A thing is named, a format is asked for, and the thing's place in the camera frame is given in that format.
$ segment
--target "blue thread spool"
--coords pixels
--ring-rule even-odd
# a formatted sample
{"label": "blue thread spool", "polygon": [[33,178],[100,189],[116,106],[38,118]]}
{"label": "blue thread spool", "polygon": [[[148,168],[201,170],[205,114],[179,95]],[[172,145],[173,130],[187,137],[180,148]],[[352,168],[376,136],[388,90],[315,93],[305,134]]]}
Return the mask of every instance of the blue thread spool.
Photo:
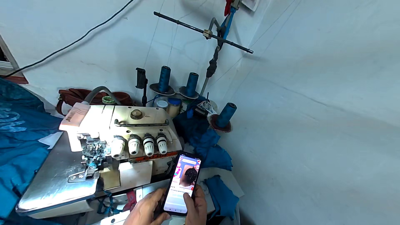
{"label": "blue thread spool", "polygon": [[197,80],[199,79],[199,75],[195,72],[191,72],[189,74],[188,83],[186,84],[186,95],[189,97],[193,97],[196,94]]}
{"label": "blue thread spool", "polygon": [[232,118],[233,114],[235,113],[237,107],[235,104],[228,102],[224,109],[222,110],[221,114],[218,116],[217,121],[215,124],[221,128],[224,128],[228,125],[229,120]]}
{"label": "blue thread spool", "polygon": [[170,83],[171,68],[168,66],[161,67],[160,80],[158,82],[158,89],[160,92],[167,92]]}

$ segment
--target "window frame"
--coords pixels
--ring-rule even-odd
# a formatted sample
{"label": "window frame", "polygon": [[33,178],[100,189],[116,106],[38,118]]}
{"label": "window frame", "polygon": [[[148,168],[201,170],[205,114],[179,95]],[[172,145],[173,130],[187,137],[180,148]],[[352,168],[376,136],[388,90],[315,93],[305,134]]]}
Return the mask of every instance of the window frame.
{"label": "window frame", "polygon": [[[9,62],[0,61],[0,78],[4,78],[7,74],[15,70],[18,70],[19,66],[17,64],[17,61],[15,61],[14,57],[12,56],[10,50],[8,49],[1,35],[0,35],[0,49],[9,61]],[[6,79],[16,84],[28,84],[28,81],[22,72],[18,72],[10,77],[7,77]]]}

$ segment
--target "plastic jar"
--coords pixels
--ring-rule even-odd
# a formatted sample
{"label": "plastic jar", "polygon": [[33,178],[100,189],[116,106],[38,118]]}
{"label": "plastic jar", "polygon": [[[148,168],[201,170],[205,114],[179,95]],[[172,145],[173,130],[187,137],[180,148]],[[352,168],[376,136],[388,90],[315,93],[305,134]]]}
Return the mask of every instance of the plastic jar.
{"label": "plastic jar", "polygon": [[160,100],[160,101],[157,101],[156,105],[158,108],[163,108],[165,111],[167,111],[168,102],[166,102],[164,100]]}
{"label": "plastic jar", "polygon": [[167,113],[171,118],[174,118],[179,113],[180,104],[182,101],[179,98],[168,98],[168,103]]}

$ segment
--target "phone screen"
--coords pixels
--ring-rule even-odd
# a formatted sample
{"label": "phone screen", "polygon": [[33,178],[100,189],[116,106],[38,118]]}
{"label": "phone screen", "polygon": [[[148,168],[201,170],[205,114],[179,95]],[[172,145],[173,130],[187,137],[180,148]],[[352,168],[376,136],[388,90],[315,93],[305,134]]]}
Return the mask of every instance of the phone screen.
{"label": "phone screen", "polygon": [[164,210],[176,213],[187,213],[183,194],[192,196],[199,174],[201,160],[180,155],[164,204]]}

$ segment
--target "thread guide rod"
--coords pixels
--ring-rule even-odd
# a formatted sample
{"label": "thread guide rod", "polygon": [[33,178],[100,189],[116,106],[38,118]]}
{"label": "thread guide rod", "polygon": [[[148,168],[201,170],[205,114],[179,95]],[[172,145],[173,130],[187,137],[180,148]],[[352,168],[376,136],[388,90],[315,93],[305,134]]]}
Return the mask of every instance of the thread guide rod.
{"label": "thread guide rod", "polygon": [[[163,18],[163,19],[165,19],[165,20],[169,20],[169,21],[171,21],[171,22],[174,22],[174,23],[176,23],[177,25],[181,25],[181,26],[184,26],[184,27],[186,27],[186,28],[189,28],[189,29],[192,29],[192,30],[194,30],[194,31],[197,31],[197,32],[199,32],[199,33],[203,33],[203,32],[204,32],[204,30],[201,30],[201,29],[199,29],[199,28],[197,28],[197,27],[188,25],[187,23],[181,22],[181,21],[179,21],[179,20],[175,20],[174,18],[171,18],[171,17],[169,17],[169,16],[163,15],[163,14],[161,14],[161,13],[159,13],[159,12],[154,12],[154,15],[155,15],[155,16],[158,16],[158,17],[161,17],[161,18]],[[248,53],[250,53],[250,54],[253,54],[253,53],[254,53],[253,50],[250,50],[250,49],[248,49],[248,48],[245,48],[245,47],[243,47],[243,46],[241,46],[241,45],[238,45],[238,44],[236,44],[236,43],[234,43],[234,42],[228,41],[228,40],[223,39],[223,38],[221,38],[221,37],[218,37],[218,36],[216,36],[216,35],[213,35],[213,34],[212,34],[212,35],[210,35],[210,37],[212,37],[212,38],[214,38],[214,39],[217,39],[218,41],[222,41],[223,43],[227,43],[227,44],[229,44],[229,45],[232,45],[233,47],[237,47],[238,49],[241,49],[241,50],[243,50],[243,51],[246,51],[246,52],[248,52]]]}

